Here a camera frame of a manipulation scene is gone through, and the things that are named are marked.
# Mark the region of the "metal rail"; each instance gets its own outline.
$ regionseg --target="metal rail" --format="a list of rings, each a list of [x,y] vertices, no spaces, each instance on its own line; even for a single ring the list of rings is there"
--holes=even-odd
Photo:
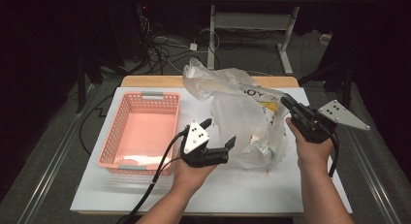
[[[50,189],[52,183],[54,182],[55,177],[67,155],[67,152],[73,141],[73,136],[79,130],[79,124],[84,119],[84,114],[89,112],[91,109],[91,103],[97,95],[100,85],[90,85],[87,94],[89,101],[85,104],[83,112],[77,113],[69,126],[66,134],[64,135],[60,145],[58,146],[56,152],[54,153],[53,158],[51,159],[48,167],[43,174],[39,184],[37,185],[36,190],[34,191],[30,201],[28,202],[24,212],[21,214],[17,223],[32,223],[40,206],[43,203],[43,200],[46,197],[48,190]]]
[[[372,195],[374,196],[375,202],[377,206],[380,208],[381,213],[384,216],[386,223],[389,224],[400,224],[402,223],[391,204],[390,197],[386,192],[386,189],[378,175],[375,173],[374,169],[372,168],[371,164],[366,157],[365,152],[358,140],[355,132],[352,128],[345,127],[344,130],[348,135],[351,143],[350,148],[356,158],[356,162],[359,164],[359,167],[364,175],[365,181],[368,183],[369,190],[371,191]]]

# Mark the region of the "black cable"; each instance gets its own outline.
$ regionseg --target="black cable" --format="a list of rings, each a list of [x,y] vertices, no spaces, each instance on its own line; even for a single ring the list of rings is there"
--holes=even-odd
[[[163,66],[163,57],[162,57],[162,52],[160,52],[160,50],[158,49],[158,48],[156,48],[156,47],[154,47],[154,50],[155,50],[155,52],[157,53],[157,57],[158,57],[158,61],[159,61],[159,63],[160,63],[160,76],[163,76],[163,73],[164,73],[164,71],[163,71],[163,68],[164,68],[164,66]]]
[[[99,110],[98,107],[103,104],[106,100],[108,100],[110,97],[112,97],[114,94],[111,94],[110,96],[104,98],[102,101],[100,101],[99,104],[97,104],[88,114],[87,116],[84,118],[84,120],[81,122],[81,125],[79,127],[79,142],[81,144],[81,147],[84,149],[84,151],[88,154],[91,155],[90,150],[87,149],[87,147],[84,144],[84,141],[82,140],[82,127],[84,126],[85,120],[87,120],[87,118],[95,111],[95,110]]]
[[[177,53],[177,54],[169,55],[169,57],[180,56],[181,54],[184,54],[184,53],[187,53],[187,52],[192,52],[192,50],[186,50],[186,51],[184,51],[184,52],[180,52],[180,53]]]
[[[201,61],[199,56],[189,54],[189,55],[184,55],[184,56],[178,57],[178,59],[172,61],[171,63],[174,63],[174,62],[176,62],[176,61],[179,61],[179,60],[181,60],[181,59],[184,58],[184,57],[195,57],[197,60]]]
[[[260,36],[260,37],[251,36],[251,34],[260,34],[258,32],[255,32],[255,33],[238,33],[237,32],[237,34],[239,34],[240,36],[242,35],[244,37],[251,38],[251,40],[243,40],[244,42],[255,42],[255,41],[259,41],[259,40],[268,39],[269,37],[271,37],[273,32],[274,31],[264,31],[263,35]]]
[[[170,47],[170,48],[187,48],[186,46],[167,45],[167,44],[162,44],[161,46]]]
[[[160,70],[160,69],[156,69],[156,70],[154,70],[154,69],[160,63],[160,60],[162,60],[161,59],[161,53],[159,53],[159,50],[157,48],[155,48],[154,45],[150,46],[149,49],[152,50],[152,51],[150,51],[151,54],[149,55],[149,59],[148,59],[148,64],[149,64],[150,70],[147,73],[150,73],[151,75],[154,75],[154,74],[156,74],[157,71]]]
[[[170,51],[169,51],[167,48],[161,47],[161,46],[156,46],[156,47],[160,48],[160,51],[161,51],[162,53],[164,53],[164,54],[167,56],[167,58],[170,56]]]
[[[140,199],[139,203],[133,208],[133,210],[126,216],[121,217],[118,221],[117,224],[121,223],[121,224],[134,224],[135,220],[134,220],[134,216],[136,215],[137,211],[142,207],[142,204],[145,202],[145,200],[147,199],[147,197],[150,195],[152,189],[154,188],[155,183],[157,182],[161,172],[163,172],[164,168],[167,166],[164,165],[164,161],[167,158],[167,155],[170,152],[170,149],[173,147],[173,144],[175,143],[175,141],[184,136],[188,131],[188,128],[185,128],[183,131],[181,131],[180,133],[178,133],[177,135],[174,136],[174,138],[172,139],[172,141],[169,143],[169,146],[167,146],[166,151],[164,152],[163,158],[161,159],[160,164],[158,165],[157,171],[154,174],[154,177],[150,183],[150,185],[148,186],[147,190],[145,191],[144,195],[142,196],[142,198]]]
[[[160,56],[159,56],[160,68],[159,68],[158,70],[160,70],[160,75],[162,76],[162,75],[164,74],[164,68],[166,67],[167,62],[169,61],[170,52],[169,52],[168,49],[166,49],[166,48],[161,48],[161,47],[160,47],[160,49],[157,48],[156,50],[157,50],[157,52],[160,54]]]
[[[178,160],[178,159],[181,159],[181,158],[180,158],[180,157],[174,158],[174,159],[170,160],[170,162],[168,162],[167,164],[165,164],[165,165],[163,166],[163,168],[161,169],[160,174],[163,173],[163,171],[166,169],[166,167],[167,167],[168,165],[170,165],[172,162],[174,162],[174,161],[176,161],[176,160]]]
[[[148,55],[146,54],[144,56],[144,58],[142,58],[142,61],[140,62],[140,64],[138,64],[137,66],[135,66],[133,69],[131,69],[128,72],[130,74],[133,74],[133,73],[137,72],[139,69],[141,69],[142,67],[144,67],[147,64],[147,61],[148,61]]]
[[[225,50],[233,50],[233,49],[236,49],[236,48],[239,48],[240,46],[241,46],[241,44],[242,44],[242,40],[241,40],[241,36],[239,35],[239,34],[235,34],[235,33],[232,33],[233,35],[236,35],[237,37],[239,37],[239,39],[224,39],[224,38],[221,38],[221,36],[220,35],[217,35],[217,33],[216,32],[214,32],[214,34],[216,35],[216,36],[218,36],[218,48],[222,48],[222,49],[225,49]],[[239,43],[236,45],[236,46],[234,46],[234,47],[231,47],[231,48],[223,48],[221,45],[222,45],[222,41],[223,40],[225,40],[225,41],[239,41]],[[200,47],[200,46],[202,46],[203,44],[205,44],[206,46],[208,46],[209,45],[209,39],[202,39],[202,38],[198,38],[197,39],[197,45]]]
[[[324,125],[319,123],[319,126],[329,136],[329,138],[332,140],[332,144],[333,144],[333,148],[334,148],[334,158],[332,159],[332,165],[330,166],[329,176],[333,177],[333,174],[334,174],[335,169],[336,169],[336,164],[337,164],[337,161],[338,161],[338,156],[339,156],[339,142],[336,139],[336,137],[334,136],[334,134],[332,134]]]
[[[172,33],[177,33],[179,36],[182,36],[182,37],[184,37],[186,39],[189,39],[189,40],[192,40],[194,37],[196,37],[196,35],[191,33],[191,32],[185,31],[185,30],[180,29],[180,28],[172,27],[172,26],[169,26],[167,24],[157,23],[156,26],[159,26],[159,27],[161,27],[165,30],[166,29],[169,30],[169,31],[172,30]]]
[[[220,67],[220,60],[218,59],[217,55],[215,55],[215,53],[214,53],[214,51],[211,49],[211,47],[208,47],[208,48],[209,48],[209,50],[211,51],[211,53],[214,55],[215,60],[217,61],[217,68],[214,69],[214,70],[220,70],[220,69],[221,69],[221,67]]]
[[[235,46],[230,47],[230,48],[223,46],[223,44],[224,44],[223,42],[224,42],[224,41],[231,41],[231,40],[235,41],[236,39],[227,39],[227,38],[225,38],[225,39],[224,39],[224,38],[223,38],[223,39],[220,39],[220,47],[219,47],[219,48],[224,49],[224,50],[234,50],[234,49],[240,48],[240,47],[242,46],[242,37],[239,36],[239,35],[238,35],[238,39],[237,39],[238,43],[237,43]]]
[[[143,73],[143,75],[146,75],[148,73],[151,73],[153,70],[153,65],[151,65],[151,55],[148,55],[148,67],[150,68],[150,70],[148,70],[147,72]]]

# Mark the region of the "forearm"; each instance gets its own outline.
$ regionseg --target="forearm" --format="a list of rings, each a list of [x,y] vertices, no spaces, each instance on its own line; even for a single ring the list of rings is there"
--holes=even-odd
[[[138,223],[178,223],[193,194],[182,189],[170,190]]]
[[[307,224],[354,223],[327,171],[301,170],[301,193]]]

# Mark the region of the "person's left hand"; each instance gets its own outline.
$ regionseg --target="person's left hand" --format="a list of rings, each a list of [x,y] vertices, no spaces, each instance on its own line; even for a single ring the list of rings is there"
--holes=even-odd
[[[183,190],[192,196],[205,182],[206,177],[217,165],[192,168],[182,159],[174,161],[174,182],[172,189]]]

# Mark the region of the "black cable on floor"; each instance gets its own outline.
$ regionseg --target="black cable on floor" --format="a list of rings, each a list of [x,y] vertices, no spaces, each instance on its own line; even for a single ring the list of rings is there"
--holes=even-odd
[[[87,118],[95,111],[95,110],[99,110],[98,107],[103,104],[105,101],[107,101],[110,97],[112,97],[114,94],[111,94],[109,96],[107,96],[106,98],[104,98],[102,101],[99,102],[99,104],[97,104],[84,118],[84,120],[81,122],[81,125],[79,127],[79,142],[81,144],[81,147],[84,149],[84,151],[88,154],[91,155],[90,150],[88,150],[88,148],[85,146],[84,141],[82,139],[82,127],[84,126],[85,121],[87,120]]]
[[[192,55],[192,54],[189,54],[189,55],[184,55],[184,56],[181,56],[181,57],[178,57],[178,59],[176,59],[176,60],[174,60],[174,61],[171,61],[172,63],[174,63],[174,62],[176,62],[176,61],[179,61],[179,60],[181,60],[182,58],[184,58],[184,57],[191,57],[191,58],[196,58],[197,60],[199,60],[200,61],[200,57],[199,56],[197,56],[197,55]]]

